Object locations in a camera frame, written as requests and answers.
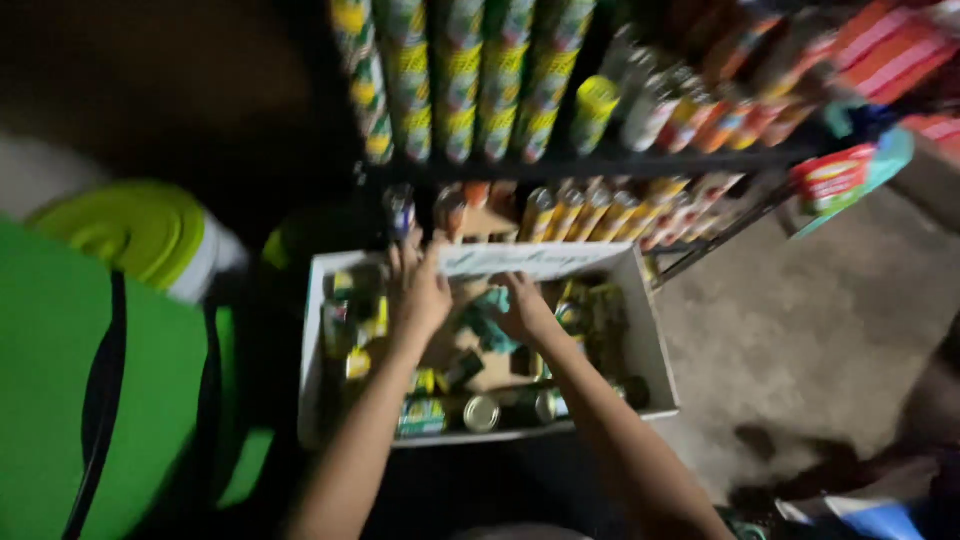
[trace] yellow lid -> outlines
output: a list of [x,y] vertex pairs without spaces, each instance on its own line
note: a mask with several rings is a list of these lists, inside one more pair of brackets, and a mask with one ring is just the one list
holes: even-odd
[[56,203],[28,224],[159,289],[177,281],[204,239],[204,210],[193,196],[151,181]]
[[577,101],[597,112],[610,113],[620,101],[620,94],[610,79],[594,75],[580,85]]

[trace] cardboard box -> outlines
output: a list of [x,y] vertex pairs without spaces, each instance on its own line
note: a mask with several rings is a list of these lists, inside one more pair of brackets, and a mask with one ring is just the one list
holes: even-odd
[[[300,443],[316,448],[321,443],[321,411],[324,358],[321,337],[321,306],[324,303],[324,276],[338,270],[379,264],[382,254],[349,252],[315,256],[310,271],[303,351],[300,366]],[[583,274],[607,273],[623,290],[630,328],[623,349],[623,370],[642,375],[650,386],[650,404],[639,411],[645,420],[673,416],[679,412],[673,372],[660,336],[659,322],[651,304],[651,292],[640,276],[642,259],[635,244],[472,244],[449,246],[441,251],[440,271],[451,278],[478,277],[499,272],[524,271],[538,281]],[[495,430],[491,433],[451,433],[397,440],[395,448],[502,441],[572,430],[573,423],[561,421],[548,427],[527,430]]]

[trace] stacked cans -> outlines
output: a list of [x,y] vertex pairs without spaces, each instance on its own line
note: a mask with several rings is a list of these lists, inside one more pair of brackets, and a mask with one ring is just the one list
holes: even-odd
[[595,6],[596,0],[551,0],[541,6],[534,68],[514,135],[514,146],[526,163],[539,161],[546,152]]
[[367,160],[383,164],[394,155],[383,65],[376,48],[371,0],[331,0],[333,34],[350,79],[350,101],[364,138]]
[[396,142],[416,163],[430,158],[430,69],[423,0],[376,0],[383,29]]
[[477,149],[490,162],[507,154],[536,0],[488,0]]
[[473,147],[480,53],[483,48],[484,0],[438,0],[435,65],[437,135],[448,160],[463,163]]

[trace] person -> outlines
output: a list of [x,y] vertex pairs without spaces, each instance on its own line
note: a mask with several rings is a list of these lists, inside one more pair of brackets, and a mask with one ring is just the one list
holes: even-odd
[[[390,251],[398,302],[387,353],[308,480],[288,538],[358,538],[370,515],[410,379],[453,307],[450,285],[437,274],[441,244],[431,243],[420,259],[418,234],[414,240]],[[498,325],[546,360],[578,432],[599,457],[604,484],[636,531],[643,538],[732,538],[673,451],[579,352],[536,284],[523,273],[493,280],[510,291],[510,310],[498,314]]]

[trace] concrete floor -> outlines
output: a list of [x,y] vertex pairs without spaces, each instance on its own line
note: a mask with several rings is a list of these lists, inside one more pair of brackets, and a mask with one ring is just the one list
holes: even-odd
[[817,463],[798,436],[870,456],[960,308],[957,268],[960,238],[889,189],[803,240],[765,218],[658,293],[682,400],[658,431],[717,503]]

